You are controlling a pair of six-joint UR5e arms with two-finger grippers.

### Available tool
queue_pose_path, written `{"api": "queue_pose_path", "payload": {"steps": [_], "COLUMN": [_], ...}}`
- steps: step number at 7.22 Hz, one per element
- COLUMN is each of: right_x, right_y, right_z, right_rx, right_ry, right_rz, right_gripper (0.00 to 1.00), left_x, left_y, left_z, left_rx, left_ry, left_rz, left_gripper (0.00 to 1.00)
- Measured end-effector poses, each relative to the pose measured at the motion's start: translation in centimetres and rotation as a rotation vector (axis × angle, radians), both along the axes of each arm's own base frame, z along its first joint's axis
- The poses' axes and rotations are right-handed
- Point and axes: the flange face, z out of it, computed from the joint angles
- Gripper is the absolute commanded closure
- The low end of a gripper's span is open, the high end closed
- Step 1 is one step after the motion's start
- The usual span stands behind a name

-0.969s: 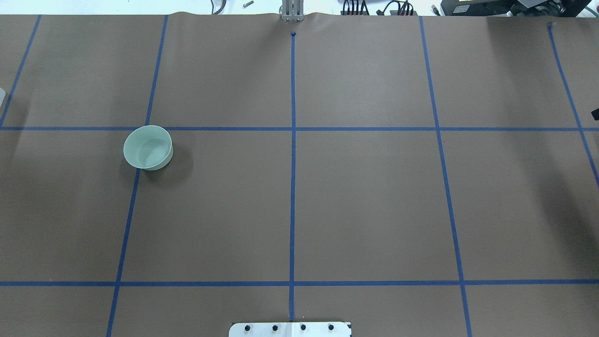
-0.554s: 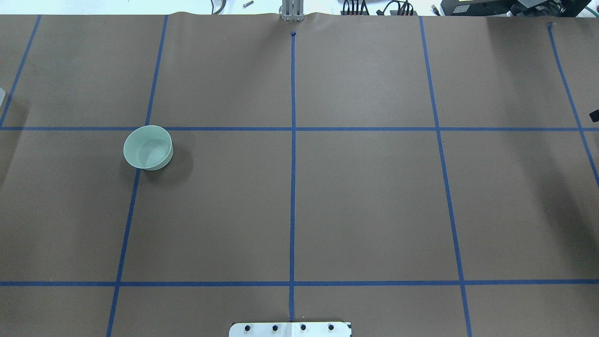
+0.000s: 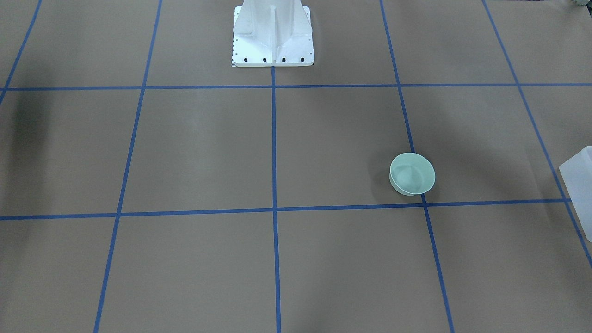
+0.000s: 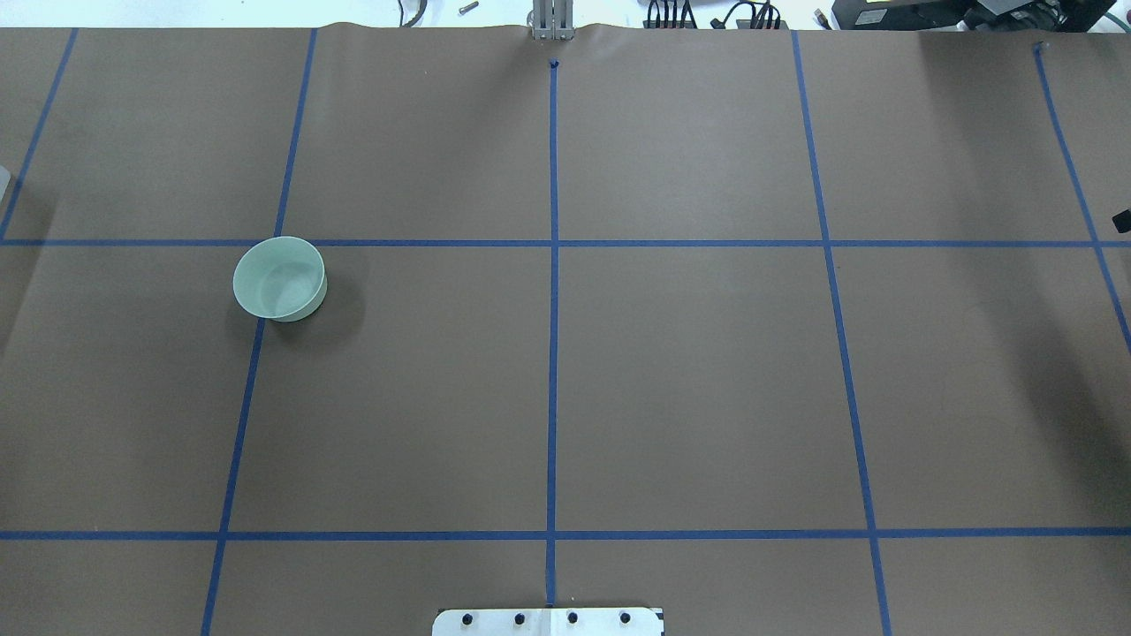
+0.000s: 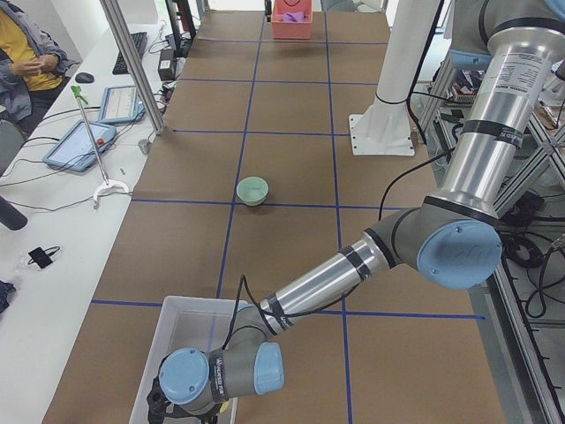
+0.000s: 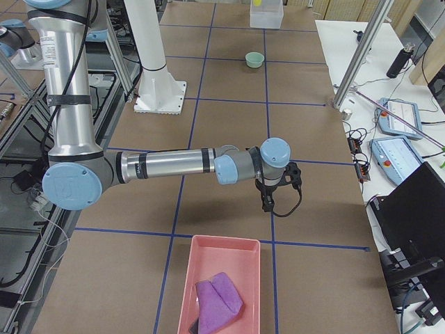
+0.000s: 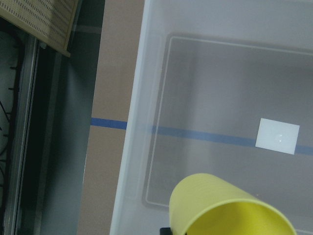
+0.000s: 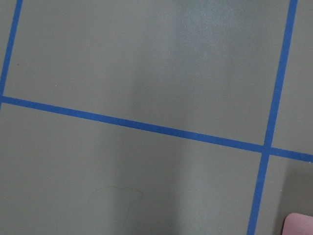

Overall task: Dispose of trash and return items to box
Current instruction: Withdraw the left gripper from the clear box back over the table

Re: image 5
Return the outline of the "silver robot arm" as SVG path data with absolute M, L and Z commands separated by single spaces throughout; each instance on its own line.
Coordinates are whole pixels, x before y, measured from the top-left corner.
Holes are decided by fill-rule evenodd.
M 493 274 L 502 252 L 494 198 L 551 68 L 564 57 L 564 4 L 460 1 L 455 25 L 463 49 L 490 61 L 438 190 L 265 299 L 235 305 L 219 349 L 185 347 L 166 356 L 147 397 L 151 422 L 213 423 L 231 398 L 279 390 L 283 359 L 274 337 L 382 269 L 406 264 L 452 289 Z

